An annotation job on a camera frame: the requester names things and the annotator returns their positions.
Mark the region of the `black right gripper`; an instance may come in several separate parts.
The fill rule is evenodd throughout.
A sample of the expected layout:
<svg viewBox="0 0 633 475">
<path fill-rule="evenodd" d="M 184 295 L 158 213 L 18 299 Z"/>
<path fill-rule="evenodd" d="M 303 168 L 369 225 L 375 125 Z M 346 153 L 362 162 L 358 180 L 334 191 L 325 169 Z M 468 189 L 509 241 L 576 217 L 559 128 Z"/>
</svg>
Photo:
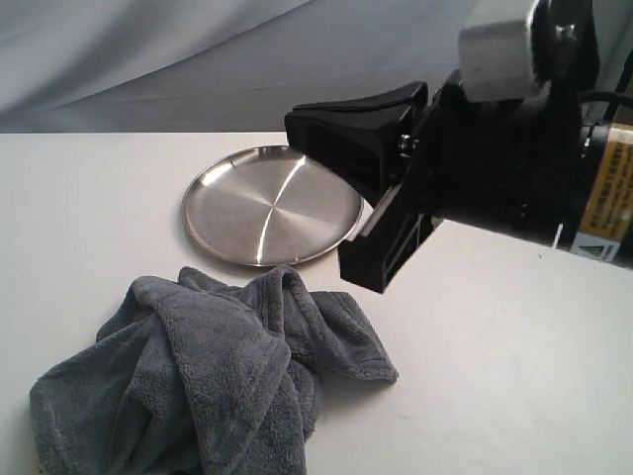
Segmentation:
<svg viewBox="0 0 633 475">
<path fill-rule="evenodd" d="M 371 197 L 338 247 L 342 280 L 384 293 L 438 219 L 514 238 L 577 233 L 596 169 L 581 153 L 588 83 L 568 72 L 540 99 L 475 103 L 458 77 L 434 96 L 416 81 L 286 114 L 291 148 Z"/>
</svg>

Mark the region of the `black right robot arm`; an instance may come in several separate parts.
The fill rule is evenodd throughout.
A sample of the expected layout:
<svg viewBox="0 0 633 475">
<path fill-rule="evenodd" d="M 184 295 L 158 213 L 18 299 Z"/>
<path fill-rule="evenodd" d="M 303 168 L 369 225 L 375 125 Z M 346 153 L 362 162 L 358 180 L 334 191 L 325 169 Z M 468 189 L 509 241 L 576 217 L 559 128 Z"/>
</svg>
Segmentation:
<svg viewBox="0 0 633 475">
<path fill-rule="evenodd" d="M 632 263 L 632 130 L 583 107 L 630 107 L 599 91 L 589 1 L 481 1 L 460 31 L 458 67 L 362 99 L 305 104 L 289 145 L 373 209 L 338 250 L 343 280 L 381 293 L 440 220 Z"/>
</svg>

